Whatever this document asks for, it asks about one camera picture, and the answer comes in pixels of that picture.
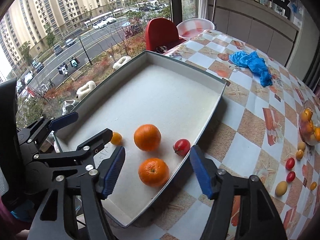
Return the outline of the brown-yellow kiwi fruit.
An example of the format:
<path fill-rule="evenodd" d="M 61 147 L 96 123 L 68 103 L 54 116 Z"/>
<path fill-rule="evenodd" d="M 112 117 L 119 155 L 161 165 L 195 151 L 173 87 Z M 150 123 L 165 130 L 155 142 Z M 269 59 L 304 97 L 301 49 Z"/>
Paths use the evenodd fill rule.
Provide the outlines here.
<path fill-rule="evenodd" d="M 275 195 L 277 197 L 283 196 L 287 192 L 287 181 L 281 181 L 277 184 L 275 189 Z"/>

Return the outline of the red cherry tomato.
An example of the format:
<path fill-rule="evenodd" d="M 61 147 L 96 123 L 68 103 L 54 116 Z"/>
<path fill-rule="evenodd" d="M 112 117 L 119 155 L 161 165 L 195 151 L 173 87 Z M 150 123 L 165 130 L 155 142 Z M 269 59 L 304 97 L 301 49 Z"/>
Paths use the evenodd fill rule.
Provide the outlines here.
<path fill-rule="evenodd" d="M 287 177 L 286 177 L 286 182 L 287 183 L 292 183 L 294 181 L 296 177 L 296 173 L 294 171 L 290 171 L 288 174 L 287 174 Z"/>
<path fill-rule="evenodd" d="M 287 159 L 286 164 L 285 164 L 285 168 L 288 171 L 291 171 L 294 168 L 294 166 L 295 166 L 295 159 L 292 157 Z"/>

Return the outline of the small orange fruit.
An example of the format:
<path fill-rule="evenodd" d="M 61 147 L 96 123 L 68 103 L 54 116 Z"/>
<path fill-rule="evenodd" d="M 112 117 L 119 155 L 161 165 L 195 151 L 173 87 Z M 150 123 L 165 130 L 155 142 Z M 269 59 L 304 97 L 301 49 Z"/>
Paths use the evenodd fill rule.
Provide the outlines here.
<path fill-rule="evenodd" d="M 303 150 L 298 150 L 297 152 L 296 152 L 296 159 L 298 160 L 298 161 L 300 161 L 300 160 L 302 160 L 302 158 L 304 157 L 304 151 Z"/>

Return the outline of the tan round fruit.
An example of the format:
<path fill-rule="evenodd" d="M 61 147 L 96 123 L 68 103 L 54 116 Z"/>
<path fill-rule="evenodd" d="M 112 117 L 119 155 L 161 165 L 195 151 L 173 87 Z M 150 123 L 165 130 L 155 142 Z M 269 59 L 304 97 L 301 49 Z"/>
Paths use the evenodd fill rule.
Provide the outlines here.
<path fill-rule="evenodd" d="M 297 150 L 304 152 L 304 151 L 305 151 L 305 148 L 306 148 L 306 143 L 303 142 L 303 141 L 300 141 L 300 142 L 298 143 L 298 145 L 297 145 Z"/>

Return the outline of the small yellow-orange tomato in tray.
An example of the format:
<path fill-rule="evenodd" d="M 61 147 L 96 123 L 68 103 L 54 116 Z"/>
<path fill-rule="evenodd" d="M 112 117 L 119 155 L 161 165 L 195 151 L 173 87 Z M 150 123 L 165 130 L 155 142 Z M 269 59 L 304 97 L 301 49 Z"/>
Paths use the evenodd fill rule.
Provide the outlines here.
<path fill-rule="evenodd" d="M 121 136 L 121 134 L 120 133 L 118 133 L 118 132 L 113 132 L 113 134 L 112 134 L 112 139 L 111 139 L 111 141 L 110 141 L 110 143 L 112 144 L 112 145 L 121 145 L 122 144 L 122 136 Z"/>

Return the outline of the small yellow tomato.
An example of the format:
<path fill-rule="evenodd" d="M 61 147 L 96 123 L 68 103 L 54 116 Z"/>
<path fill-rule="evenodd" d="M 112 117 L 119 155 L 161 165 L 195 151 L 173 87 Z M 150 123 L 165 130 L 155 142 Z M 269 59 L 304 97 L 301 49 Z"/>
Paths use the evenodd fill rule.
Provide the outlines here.
<path fill-rule="evenodd" d="M 313 191 L 317 187 L 317 183 L 313 181 L 310 185 L 310 191 Z"/>

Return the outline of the large orange upper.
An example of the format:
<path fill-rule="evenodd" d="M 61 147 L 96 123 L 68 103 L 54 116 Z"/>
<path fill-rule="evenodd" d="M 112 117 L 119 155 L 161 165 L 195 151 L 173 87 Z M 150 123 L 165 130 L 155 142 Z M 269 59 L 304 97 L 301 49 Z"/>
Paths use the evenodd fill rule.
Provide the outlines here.
<path fill-rule="evenodd" d="M 151 152 L 157 150 L 161 143 L 161 133 L 152 124 L 138 127 L 133 135 L 135 145 L 142 151 Z"/>

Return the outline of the large orange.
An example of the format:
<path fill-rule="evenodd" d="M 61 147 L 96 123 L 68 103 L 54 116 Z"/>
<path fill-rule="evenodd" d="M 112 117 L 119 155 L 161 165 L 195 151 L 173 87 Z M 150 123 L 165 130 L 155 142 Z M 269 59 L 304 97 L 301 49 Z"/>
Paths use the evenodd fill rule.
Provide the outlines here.
<path fill-rule="evenodd" d="M 150 158 L 142 162 L 138 169 L 142 183 L 150 187 L 163 186 L 169 179 L 169 167 L 159 158 Z"/>
<path fill-rule="evenodd" d="M 142 151 L 151 152 L 157 150 L 161 143 L 161 133 L 152 124 L 138 127 L 133 135 L 135 145 Z"/>

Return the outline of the large orange lower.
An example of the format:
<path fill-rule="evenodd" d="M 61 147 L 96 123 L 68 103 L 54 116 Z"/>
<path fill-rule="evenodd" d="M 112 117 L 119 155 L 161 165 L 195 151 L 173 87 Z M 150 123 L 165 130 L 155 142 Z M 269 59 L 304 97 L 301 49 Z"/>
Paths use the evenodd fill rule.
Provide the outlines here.
<path fill-rule="evenodd" d="M 169 179 L 169 167 L 159 158 L 150 158 L 142 162 L 138 169 L 142 183 L 150 187 L 163 186 Z"/>

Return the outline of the checkered plastic tablecloth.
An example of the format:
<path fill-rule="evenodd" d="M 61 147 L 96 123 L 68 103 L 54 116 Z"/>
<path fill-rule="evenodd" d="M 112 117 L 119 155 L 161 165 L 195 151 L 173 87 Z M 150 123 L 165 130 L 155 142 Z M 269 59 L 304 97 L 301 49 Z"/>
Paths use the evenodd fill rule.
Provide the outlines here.
<path fill-rule="evenodd" d="M 285 67 L 258 51 L 273 77 L 272 86 L 262 87 L 248 69 L 229 61 L 229 55 L 239 50 L 250 53 L 254 48 L 218 31 L 206 31 L 168 55 L 229 80 L 199 145 L 230 174 L 257 175 L 271 195 L 288 239 L 297 239 L 319 207 L 319 147 L 306 147 L 283 196 L 277 197 L 275 189 L 286 179 L 286 161 L 295 157 L 301 141 L 298 115 L 303 103 L 310 100 L 318 113 L 319 101 Z M 317 187 L 310 191 L 313 181 Z M 125 229 L 114 226 L 113 232 L 118 239 L 199 239 L 212 204 L 186 163 L 158 202 L 134 224 Z"/>

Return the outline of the white shallow box tray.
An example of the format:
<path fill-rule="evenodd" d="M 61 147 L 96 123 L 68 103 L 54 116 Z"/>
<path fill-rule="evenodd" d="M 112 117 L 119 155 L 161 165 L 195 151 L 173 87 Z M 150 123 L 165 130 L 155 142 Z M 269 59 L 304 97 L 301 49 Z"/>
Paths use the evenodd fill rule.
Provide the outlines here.
<path fill-rule="evenodd" d="M 163 192 L 149 187 L 138 175 L 140 164 L 159 158 L 174 178 L 185 162 L 173 145 L 187 139 L 195 145 L 219 103 L 226 81 L 182 61 L 145 51 L 97 85 L 75 107 L 78 120 L 55 132 L 60 151 L 73 151 L 108 128 L 121 134 L 126 156 L 114 191 L 103 207 L 119 226 L 132 224 Z M 161 133 L 157 150 L 140 150 L 136 129 L 155 125 Z"/>

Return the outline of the red tomato in tray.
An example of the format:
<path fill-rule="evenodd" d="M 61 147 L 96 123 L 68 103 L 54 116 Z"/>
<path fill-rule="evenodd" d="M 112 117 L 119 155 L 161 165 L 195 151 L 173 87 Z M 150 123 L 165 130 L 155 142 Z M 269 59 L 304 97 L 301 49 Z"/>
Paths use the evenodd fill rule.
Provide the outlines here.
<path fill-rule="evenodd" d="M 179 139 L 173 145 L 173 150 L 177 155 L 185 157 L 190 151 L 190 142 L 187 139 Z"/>

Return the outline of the orange in bowl right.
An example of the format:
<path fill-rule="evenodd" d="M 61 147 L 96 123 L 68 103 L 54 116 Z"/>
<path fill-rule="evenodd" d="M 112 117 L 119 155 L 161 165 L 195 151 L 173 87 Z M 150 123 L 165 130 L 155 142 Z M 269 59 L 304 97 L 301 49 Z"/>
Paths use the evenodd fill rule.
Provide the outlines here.
<path fill-rule="evenodd" d="M 320 142 L 320 128 L 315 126 L 313 129 L 313 133 L 314 133 L 316 140 L 318 142 Z"/>

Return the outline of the orange in bowl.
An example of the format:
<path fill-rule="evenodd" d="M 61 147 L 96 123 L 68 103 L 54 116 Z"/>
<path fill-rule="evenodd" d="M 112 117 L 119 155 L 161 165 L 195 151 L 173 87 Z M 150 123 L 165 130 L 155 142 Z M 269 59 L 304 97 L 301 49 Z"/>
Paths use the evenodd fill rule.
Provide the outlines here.
<path fill-rule="evenodd" d="M 312 119 L 312 115 L 313 115 L 312 110 L 309 107 L 307 107 L 304 110 L 302 110 L 300 114 L 300 120 L 303 122 L 310 122 Z"/>
<path fill-rule="evenodd" d="M 315 126 L 313 129 L 313 133 L 314 133 L 316 140 L 318 142 L 320 142 L 320 128 Z"/>

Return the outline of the glass fruit bowl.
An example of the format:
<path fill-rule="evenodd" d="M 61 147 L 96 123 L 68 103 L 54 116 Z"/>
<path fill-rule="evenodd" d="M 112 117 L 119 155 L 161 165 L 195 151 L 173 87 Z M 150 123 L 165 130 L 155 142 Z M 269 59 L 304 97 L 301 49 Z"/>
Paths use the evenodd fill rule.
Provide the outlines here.
<path fill-rule="evenodd" d="M 300 120 L 300 114 L 302 110 L 304 110 L 307 107 L 309 107 L 313 112 L 312 119 L 310 122 L 303 122 Z M 316 108 L 310 100 L 306 100 L 306 102 L 303 103 L 302 110 L 298 115 L 298 128 L 301 139 L 310 146 L 316 146 L 317 144 L 319 144 L 319 142 L 316 140 L 314 136 L 313 129 L 315 126 L 319 127 L 319 114 L 316 113 Z"/>

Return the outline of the red chair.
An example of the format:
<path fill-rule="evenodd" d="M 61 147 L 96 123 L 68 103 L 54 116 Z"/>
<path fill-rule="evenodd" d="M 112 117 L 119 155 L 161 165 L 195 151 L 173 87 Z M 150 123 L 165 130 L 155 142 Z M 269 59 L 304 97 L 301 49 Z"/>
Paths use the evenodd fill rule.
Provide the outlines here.
<path fill-rule="evenodd" d="M 160 47 L 168 50 L 185 42 L 180 38 L 174 22 L 163 17 L 151 19 L 145 29 L 146 50 L 157 52 Z"/>

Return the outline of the blue crumpled cloth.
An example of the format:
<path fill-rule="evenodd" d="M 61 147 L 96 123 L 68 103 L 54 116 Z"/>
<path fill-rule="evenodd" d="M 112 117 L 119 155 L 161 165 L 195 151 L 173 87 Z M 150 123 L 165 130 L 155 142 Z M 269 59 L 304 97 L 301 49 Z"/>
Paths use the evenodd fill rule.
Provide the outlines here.
<path fill-rule="evenodd" d="M 263 58 L 260 58 L 256 51 L 246 53 L 237 51 L 229 55 L 229 60 L 236 66 L 248 68 L 254 75 L 259 77 L 263 87 L 272 85 L 272 75 Z"/>

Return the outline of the white pink chair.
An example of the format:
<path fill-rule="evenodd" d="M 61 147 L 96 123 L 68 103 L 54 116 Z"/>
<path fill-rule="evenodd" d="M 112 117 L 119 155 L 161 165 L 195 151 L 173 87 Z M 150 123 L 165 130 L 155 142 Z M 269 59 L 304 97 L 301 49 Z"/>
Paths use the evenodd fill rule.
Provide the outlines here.
<path fill-rule="evenodd" d="M 185 40 L 191 39 L 204 30 L 214 30 L 215 24 L 204 18 L 191 18 L 177 25 L 177 30 L 180 38 Z"/>

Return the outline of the white sideboard cabinet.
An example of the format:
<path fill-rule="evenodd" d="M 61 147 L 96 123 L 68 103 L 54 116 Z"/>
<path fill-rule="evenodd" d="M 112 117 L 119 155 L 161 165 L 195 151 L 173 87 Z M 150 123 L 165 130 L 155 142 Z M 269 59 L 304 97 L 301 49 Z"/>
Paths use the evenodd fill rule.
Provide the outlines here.
<path fill-rule="evenodd" d="M 252 0 L 208 0 L 216 30 L 254 46 L 282 65 L 292 53 L 299 29 L 287 18 Z"/>

